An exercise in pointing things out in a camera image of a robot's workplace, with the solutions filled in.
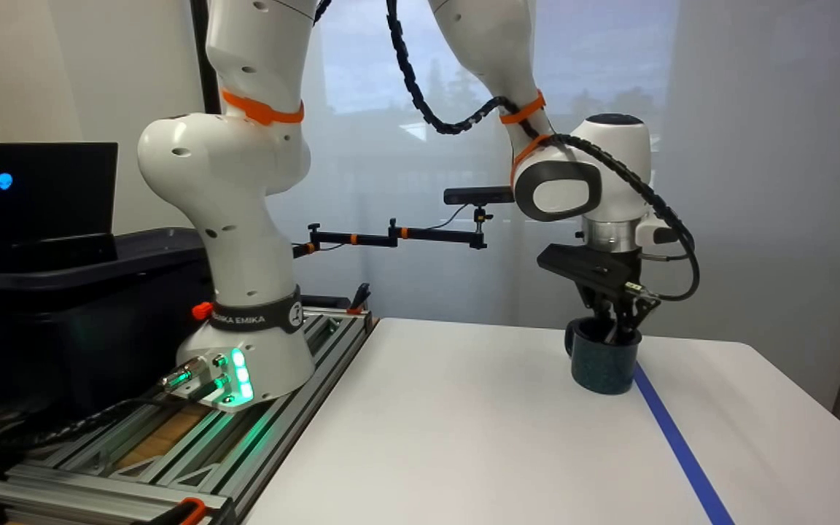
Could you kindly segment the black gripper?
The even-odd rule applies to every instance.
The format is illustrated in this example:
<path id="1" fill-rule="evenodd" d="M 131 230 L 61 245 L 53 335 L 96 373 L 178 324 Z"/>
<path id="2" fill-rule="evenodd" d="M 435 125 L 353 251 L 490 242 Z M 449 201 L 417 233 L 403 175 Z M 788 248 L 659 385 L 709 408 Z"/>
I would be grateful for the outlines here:
<path id="1" fill-rule="evenodd" d="M 548 245 L 537 257 L 537 265 L 572 280 L 592 312 L 613 309 L 610 344 L 624 344 L 621 309 L 633 309 L 627 318 L 627 338 L 636 338 L 645 312 L 659 306 L 659 298 L 642 286 L 642 263 L 636 251 L 604 254 L 589 245 Z"/>

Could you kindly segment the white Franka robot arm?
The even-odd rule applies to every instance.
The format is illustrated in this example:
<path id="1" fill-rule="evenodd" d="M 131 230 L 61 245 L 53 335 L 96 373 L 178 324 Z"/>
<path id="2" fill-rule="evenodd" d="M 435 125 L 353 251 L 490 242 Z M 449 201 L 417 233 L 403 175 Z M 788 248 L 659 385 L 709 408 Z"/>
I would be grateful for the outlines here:
<path id="1" fill-rule="evenodd" d="M 178 207 L 204 242 L 213 300 L 178 347 L 163 388 L 181 400 L 245 411 L 280 400 L 315 373 L 303 335 L 295 248 L 265 201 L 309 169 L 303 61 L 330 0 L 207 0 L 204 50 L 219 82 L 216 114 L 155 120 L 137 143 L 146 184 Z M 551 245 L 540 265 L 569 277 L 592 315 L 569 344 L 627 347 L 662 303 L 639 265 L 671 242 L 694 242 L 650 187 L 650 134 L 630 114 L 592 114 L 560 134 L 534 82 L 534 0 L 429 0 L 455 58 L 490 90 L 484 114 L 508 131 L 508 184 L 534 222 L 578 219 L 578 245 Z"/>

